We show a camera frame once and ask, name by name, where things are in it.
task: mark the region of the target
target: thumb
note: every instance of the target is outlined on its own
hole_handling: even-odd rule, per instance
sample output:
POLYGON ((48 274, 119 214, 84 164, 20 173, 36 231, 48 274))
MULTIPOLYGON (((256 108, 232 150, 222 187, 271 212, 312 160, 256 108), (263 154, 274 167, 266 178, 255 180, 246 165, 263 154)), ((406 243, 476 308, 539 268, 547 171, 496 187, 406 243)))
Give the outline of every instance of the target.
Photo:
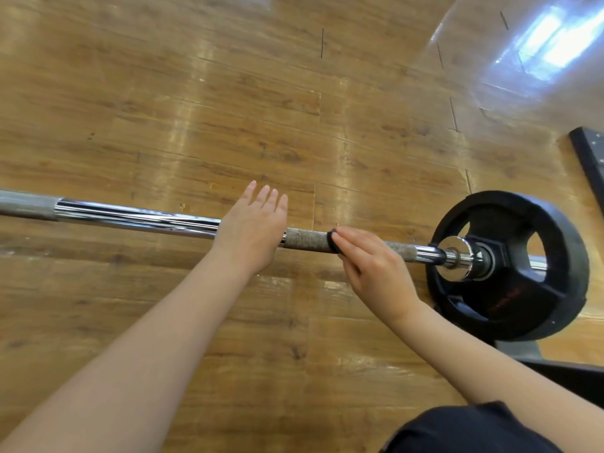
POLYGON ((342 259, 342 263, 344 265, 344 272, 346 276, 350 280, 350 285, 354 291, 358 291, 361 289, 361 273, 356 265, 352 264, 350 259, 346 256, 338 254, 338 257, 342 259))

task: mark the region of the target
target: person's left hand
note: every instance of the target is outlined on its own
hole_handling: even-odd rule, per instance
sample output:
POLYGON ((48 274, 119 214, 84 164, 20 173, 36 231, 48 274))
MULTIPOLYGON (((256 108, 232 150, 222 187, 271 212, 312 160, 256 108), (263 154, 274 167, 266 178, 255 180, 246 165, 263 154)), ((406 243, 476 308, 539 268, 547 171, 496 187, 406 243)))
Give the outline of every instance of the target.
POLYGON ((252 201, 255 189, 256 182, 252 181, 222 219, 210 251, 233 269, 242 269, 247 277, 271 264, 288 217, 285 194, 277 203, 278 191, 266 185, 252 201))

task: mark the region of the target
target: barbell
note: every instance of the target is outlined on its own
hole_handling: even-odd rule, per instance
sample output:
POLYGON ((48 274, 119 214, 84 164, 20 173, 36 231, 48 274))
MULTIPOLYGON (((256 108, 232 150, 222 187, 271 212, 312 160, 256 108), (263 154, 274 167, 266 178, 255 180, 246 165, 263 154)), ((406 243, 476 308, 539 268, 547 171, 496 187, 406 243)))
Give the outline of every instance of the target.
MULTIPOLYGON (((220 219, 0 190, 0 214, 214 238, 220 219)), ((450 321, 483 340, 539 339, 562 330, 585 304, 589 261, 573 224, 553 205, 504 191, 455 205, 426 246, 386 242, 427 266, 429 291, 450 321), (462 229, 469 223, 465 236, 462 229), (545 258, 527 253, 538 233, 545 258)), ((280 246, 339 251, 331 232, 287 228, 280 246)))

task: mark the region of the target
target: rubber weight plate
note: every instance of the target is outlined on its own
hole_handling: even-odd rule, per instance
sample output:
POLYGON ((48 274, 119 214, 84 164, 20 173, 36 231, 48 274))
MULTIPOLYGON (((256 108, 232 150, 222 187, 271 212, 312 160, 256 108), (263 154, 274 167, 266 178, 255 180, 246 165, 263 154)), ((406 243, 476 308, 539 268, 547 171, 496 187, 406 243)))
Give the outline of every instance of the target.
POLYGON ((443 316, 486 340, 547 337, 566 327, 585 305, 590 275, 585 244, 553 205, 504 191, 466 197, 439 223, 431 246, 458 235, 487 246, 494 270, 485 280, 450 282, 427 266, 428 288, 443 316), (527 242, 537 232, 547 258, 545 279, 529 263, 527 242))

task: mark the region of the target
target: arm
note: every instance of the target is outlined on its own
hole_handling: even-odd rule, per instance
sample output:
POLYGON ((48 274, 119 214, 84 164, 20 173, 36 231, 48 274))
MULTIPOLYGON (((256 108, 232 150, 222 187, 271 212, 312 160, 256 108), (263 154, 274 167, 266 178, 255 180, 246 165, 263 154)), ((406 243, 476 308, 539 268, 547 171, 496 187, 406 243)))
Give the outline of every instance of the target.
POLYGON ((272 261, 287 196, 252 182, 211 251, 161 302, 36 408, 2 453, 159 451, 209 342, 249 279, 272 261))
POLYGON ((442 318, 419 300, 403 260, 377 236, 332 235, 353 290, 409 348, 473 404, 502 400, 525 426, 568 452, 604 445, 604 411, 442 318))

